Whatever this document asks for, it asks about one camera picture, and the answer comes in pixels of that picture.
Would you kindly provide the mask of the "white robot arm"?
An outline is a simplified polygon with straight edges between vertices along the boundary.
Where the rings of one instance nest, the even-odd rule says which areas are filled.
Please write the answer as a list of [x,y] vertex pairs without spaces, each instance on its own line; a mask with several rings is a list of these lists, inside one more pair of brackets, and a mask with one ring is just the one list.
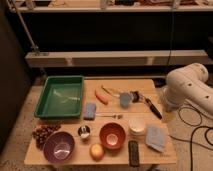
[[206,84],[209,73],[200,63],[170,71],[162,90],[162,104],[167,112],[177,110],[185,100],[198,105],[213,116],[213,88]]

